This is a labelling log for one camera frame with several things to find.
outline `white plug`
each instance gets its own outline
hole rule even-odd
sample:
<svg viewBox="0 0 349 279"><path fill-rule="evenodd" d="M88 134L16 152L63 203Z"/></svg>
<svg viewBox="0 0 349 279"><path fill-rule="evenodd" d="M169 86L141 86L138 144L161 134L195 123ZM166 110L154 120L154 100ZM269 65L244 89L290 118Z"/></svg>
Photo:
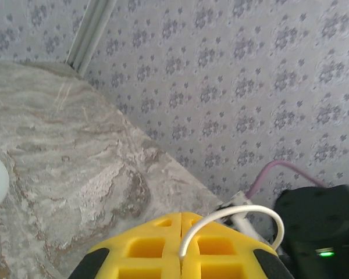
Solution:
<svg viewBox="0 0 349 279"><path fill-rule="evenodd" d="M240 205L253 205L253 203L247 199L242 191L239 191L236 193L230 202L224 203L220 205L217 210L228 208L230 206L240 206ZM240 233L247 235L248 237L251 237L255 240L264 242L268 245L269 242L264 239L261 235L259 235L255 229L253 228L250 221L246 218L247 212L245 213L238 213L231 215L229 217L226 217L222 220L222 223L236 231L239 231Z"/></svg>

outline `white cord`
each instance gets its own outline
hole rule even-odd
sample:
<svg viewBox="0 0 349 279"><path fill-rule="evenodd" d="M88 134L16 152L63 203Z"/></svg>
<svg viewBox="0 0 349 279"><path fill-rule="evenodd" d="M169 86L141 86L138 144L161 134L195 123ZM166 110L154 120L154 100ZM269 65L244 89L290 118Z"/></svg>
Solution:
<svg viewBox="0 0 349 279"><path fill-rule="evenodd" d="M284 225L283 221L280 218L280 216L272 209L266 208L261 205L241 205L241 206L232 206L230 208L221 209L218 211L215 211L208 215L207 217L204 217L203 219L196 222L187 232L183 240L181 241L180 250L179 250L179 257L182 260L187 252L187 248L190 244L191 239L195 236L195 234L203 228L208 223L215 221L219 218L226 217L228 215L242 213L242 212L261 212L269 215L271 218L275 220L278 227L277 237L274 240L272 244L272 248L276 250L279 245L282 243L283 237L284 237Z"/></svg>

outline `marble countertop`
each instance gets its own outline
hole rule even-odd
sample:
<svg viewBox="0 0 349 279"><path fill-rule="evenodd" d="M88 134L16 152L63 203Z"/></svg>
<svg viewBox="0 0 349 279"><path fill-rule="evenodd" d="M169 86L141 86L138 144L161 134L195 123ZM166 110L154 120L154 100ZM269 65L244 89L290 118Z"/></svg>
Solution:
<svg viewBox="0 0 349 279"><path fill-rule="evenodd" d="M94 244L219 200L66 65L0 62L0 278L67 278Z"/></svg>

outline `square hole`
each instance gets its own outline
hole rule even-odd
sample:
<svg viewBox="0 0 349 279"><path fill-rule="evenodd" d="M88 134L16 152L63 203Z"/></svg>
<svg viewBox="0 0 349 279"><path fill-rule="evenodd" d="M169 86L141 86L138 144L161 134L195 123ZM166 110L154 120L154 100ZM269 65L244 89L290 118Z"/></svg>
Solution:
<svg viewBox="0 0 349 279"><path fill-rule="evenodd" d="M201 264L201 279L246 279L240 264Z"/></svg>
<svg viewBox="0 0 349 279"><path fill-rule="evenodd" d="M117 279L161 279L160 269L119 269Z"/></svg>
<svg viewBox="0 0 349 279"><path fill-rule="evenodd" d="M129 247L127 257L162 257L164 238L139 238Z"/></svg>
<svg viewBox="0 0 349 279"><path fill-rule="evenodd" d="M161 221L160 223L156 224L157 227L170 227L172 225L172 220L167 219L164 221Z"/></svg>
<svg viewBox="0 0 349 279"><path fill-rule="evenodd" d="M233 243L222 237L200 237L198 239L200 255L236 255Z"/></svg>

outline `black device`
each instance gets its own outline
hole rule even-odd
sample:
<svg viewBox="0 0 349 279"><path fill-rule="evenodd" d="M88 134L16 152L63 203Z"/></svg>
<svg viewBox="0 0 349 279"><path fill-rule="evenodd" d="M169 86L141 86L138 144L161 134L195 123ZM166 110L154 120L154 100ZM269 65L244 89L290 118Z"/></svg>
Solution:
<svg viewBox="0 0 349 279"><path fill-rule="evenodd" d="M282 261L296 279L349 279L349 186L286 190L274 211L286 228Z"/></svg>

